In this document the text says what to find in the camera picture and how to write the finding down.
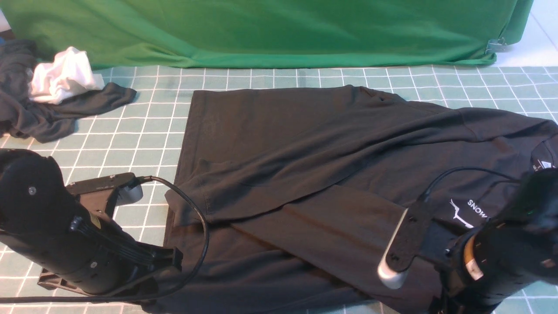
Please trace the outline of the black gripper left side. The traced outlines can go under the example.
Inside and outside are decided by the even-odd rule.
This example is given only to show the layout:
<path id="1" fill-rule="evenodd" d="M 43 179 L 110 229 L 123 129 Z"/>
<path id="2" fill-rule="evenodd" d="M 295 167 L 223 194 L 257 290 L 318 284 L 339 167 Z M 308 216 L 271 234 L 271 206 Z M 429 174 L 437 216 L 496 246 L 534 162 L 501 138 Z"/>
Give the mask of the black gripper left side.
<path id="1" fill-rule="evenodd" d="M 40 265 L 37 285 L 46 290 L 67 290 L 90 295 L 116 295 L 131 284 L 167 280 L 182 273 L 183 254 L 177 248 L 143 242 L 137 245 L 152 255 L 149 264 L 133 265 L 71 231 L 75 216 L 90 224 L 89 212 L 78 206 L 1 207 L 1 241 Z"/>

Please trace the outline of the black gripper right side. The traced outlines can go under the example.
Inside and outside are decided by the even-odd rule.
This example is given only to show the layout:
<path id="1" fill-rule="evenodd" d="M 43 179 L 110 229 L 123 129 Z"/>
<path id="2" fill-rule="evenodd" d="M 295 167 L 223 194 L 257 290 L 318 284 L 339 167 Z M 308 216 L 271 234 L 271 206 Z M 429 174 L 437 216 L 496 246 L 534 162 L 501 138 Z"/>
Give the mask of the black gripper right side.
<path id="1" fill-rule="evenodd" d="M 490 314 L 535 282 L 557 284 L 557 226 L 495 220 L 460 237 L 431 314 Z"/>

